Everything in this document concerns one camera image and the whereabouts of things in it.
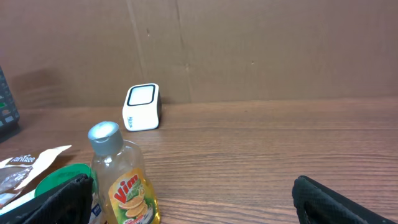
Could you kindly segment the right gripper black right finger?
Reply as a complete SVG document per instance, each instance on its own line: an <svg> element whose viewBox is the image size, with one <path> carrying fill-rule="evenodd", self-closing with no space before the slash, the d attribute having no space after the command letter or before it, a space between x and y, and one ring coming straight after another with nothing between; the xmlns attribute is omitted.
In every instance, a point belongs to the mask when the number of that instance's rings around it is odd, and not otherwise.
<svg viewBox="0 0 398 224"><path fill-rule="evenodd" d="M304 175L292 197L300 224L396 224Z"/></svg>

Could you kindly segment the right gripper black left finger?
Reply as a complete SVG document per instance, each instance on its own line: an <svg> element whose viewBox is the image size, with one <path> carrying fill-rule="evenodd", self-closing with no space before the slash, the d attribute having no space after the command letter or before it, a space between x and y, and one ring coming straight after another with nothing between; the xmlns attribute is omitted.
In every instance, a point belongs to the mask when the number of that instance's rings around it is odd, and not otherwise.
<svg viewBox="0 0 398 224"><path fill-rule="evenodd" d="M92 188L93 178L79 174L1 215L1 224L87 224Z"/></svg>

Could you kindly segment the green lid jar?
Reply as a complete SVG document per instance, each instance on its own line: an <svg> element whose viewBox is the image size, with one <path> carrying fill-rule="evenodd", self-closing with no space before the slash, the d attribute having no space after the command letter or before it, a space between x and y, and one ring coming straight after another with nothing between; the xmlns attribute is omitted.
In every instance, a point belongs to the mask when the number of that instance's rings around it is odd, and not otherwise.
<svg viewBox="0 0 398 224"><path fill-rule="evenodd" d="M88 177L91 177L91 168L86 164L72 164L65 167L62 167L53 173L49 174L44 178L39 185L35 189L34 196L38 197L47 191L58 187L64 182L68 181L72 177L75 177L79 174L86 174ZM101 224L107 223L103 219L102 209L100 207L100 203L98 200L98 196L95 194L94 188L96 187L96 183L93 183L93 191L92 191L92 204L91 204L91 214L89 224Z"/></svg>

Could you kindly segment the yellow dish soap bottle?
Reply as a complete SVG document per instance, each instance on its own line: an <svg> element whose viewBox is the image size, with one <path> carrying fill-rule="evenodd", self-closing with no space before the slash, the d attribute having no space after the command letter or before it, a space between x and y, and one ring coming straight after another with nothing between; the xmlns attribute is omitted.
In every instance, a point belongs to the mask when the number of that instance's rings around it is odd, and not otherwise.
<svg viewBox="0 0 398 224"><path fill-rule="evenodd" d="M160 210L140 147L123 139L119 125L103 121L88 132L91 173L104 218L113 224L159 224Z"/></svg>

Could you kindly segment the brown Pantree snack bag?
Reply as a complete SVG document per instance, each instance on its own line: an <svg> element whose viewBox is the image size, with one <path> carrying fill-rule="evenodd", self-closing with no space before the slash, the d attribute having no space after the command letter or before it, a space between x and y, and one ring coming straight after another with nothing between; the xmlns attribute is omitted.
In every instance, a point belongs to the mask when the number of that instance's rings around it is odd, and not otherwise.
<svg viewBox="0 0 398 224"><path fill-rule="evenodd" d="M35 151L1 161L1 208L13 201L24 188L43 173L71 145Z"/></svg>

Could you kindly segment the green wet wipes pack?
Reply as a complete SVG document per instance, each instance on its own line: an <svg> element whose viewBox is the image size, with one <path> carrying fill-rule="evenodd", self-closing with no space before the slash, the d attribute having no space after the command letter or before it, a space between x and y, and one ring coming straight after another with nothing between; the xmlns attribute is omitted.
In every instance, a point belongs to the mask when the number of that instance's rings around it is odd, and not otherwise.
<svg viewBox="0 0 398 224"><path fill-rule="evenodd" d="M18 199L13 200L11 203L9 203L8 205L6 205L2 209L0 209L0 215L3 215L19 206L25 204L26 202L32 200L34 197L35 197L35 190L32 190L29 193L19 197Z"/></svg>

